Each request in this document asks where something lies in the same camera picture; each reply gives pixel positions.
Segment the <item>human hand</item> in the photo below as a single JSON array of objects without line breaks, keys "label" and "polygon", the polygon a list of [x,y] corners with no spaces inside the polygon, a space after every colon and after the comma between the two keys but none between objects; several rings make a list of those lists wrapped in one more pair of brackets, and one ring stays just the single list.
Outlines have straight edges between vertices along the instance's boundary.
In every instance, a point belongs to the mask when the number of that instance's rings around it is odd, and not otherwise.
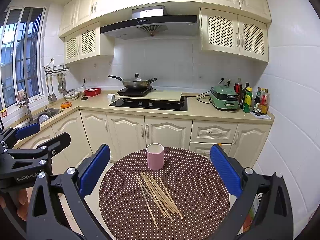
[{"label": "human hand", "polygon": [[[18,200],[21,205],[18,207],[17,214],[22,220],[26,221],[27,214],[28,214],[28,208],[29,208],[29,201],[28,201],[28,193],[25,188],[19,190]],[[1,197],[1,196],[0,196],[0,206],[2,208],[6,207],[5,201],[4,201],[3,197]]]}]

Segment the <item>blue gripper pad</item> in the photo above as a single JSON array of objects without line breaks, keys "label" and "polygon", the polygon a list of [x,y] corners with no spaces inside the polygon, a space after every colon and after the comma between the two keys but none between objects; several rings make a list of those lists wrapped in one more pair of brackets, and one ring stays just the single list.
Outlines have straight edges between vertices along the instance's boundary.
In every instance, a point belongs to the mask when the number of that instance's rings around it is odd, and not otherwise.
[{"label": "blue gripper pad", "polygon": [[210,159],[231,195],[240,197],[241,179],[228,161],[227,155],[216,144],[211,147]]},{"label": "blue gripper pad", "polygon": [[40,132],[40,125],[38,123],[33,123],[26,127],[19,128],[15,136],[16,136],[16,139],[22,140],[38,132]]},{"label": "blue gripper pad", "polygon": [[109,146],[103,144],[94,154],[93,160],[79,179],[79,195],[90,195],[97,184],[102,172],[110,160]]}]

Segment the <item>drawer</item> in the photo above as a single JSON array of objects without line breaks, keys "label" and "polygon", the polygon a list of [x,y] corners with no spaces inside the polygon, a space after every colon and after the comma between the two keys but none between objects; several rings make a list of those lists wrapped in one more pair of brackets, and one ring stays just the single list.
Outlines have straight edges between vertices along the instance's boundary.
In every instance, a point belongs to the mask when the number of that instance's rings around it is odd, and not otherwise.
[{"label": "drawer", "polygon": [[[210,150],[211,150],[212,145],[214,145],[214,143],[190,142],[189,151],[198,153],[198,154],[206,157],[207,159],[210,159]],[[221,144],[221,148],[224,150],[226,155],[229,155],[231,145],[232,144],[225,144],[225,143]]]},{"label": "drawer", "polygon": [[228,122],[193,121],[190,141],[232,143],[237,125]]}]

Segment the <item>brown polka dot tablecloth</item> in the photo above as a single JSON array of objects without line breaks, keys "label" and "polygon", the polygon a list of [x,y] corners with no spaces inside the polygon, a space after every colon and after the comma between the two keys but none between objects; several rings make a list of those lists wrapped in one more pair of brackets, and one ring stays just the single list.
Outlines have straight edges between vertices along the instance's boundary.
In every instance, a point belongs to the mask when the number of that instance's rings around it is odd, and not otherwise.
[{"label": "brown polka dot tablecloth", "polygon": [[[140,172],[149,172],[160,185],[161,177],[183,215],[164,217],[146,194],[159,229],[153,223],[141,192]],[[101,215],[117,240],[205,239],[220,225],[229,210],[229,193],[212,163],[180,148],[165,148],[164,167],[147,166],[146,150],[131,153],[114,164],[100,186]]]}]

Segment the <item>green electric cooker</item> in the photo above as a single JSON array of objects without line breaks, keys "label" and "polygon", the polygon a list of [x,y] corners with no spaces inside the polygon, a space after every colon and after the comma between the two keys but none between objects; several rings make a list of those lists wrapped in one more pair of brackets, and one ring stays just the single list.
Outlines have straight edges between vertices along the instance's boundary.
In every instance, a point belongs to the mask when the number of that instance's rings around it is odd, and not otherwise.
[{"label": "green electric cooker", "polygon": [[210,102],[218,110],[235,111],[239,106],[239,94],[225,84],[211,88]]}]

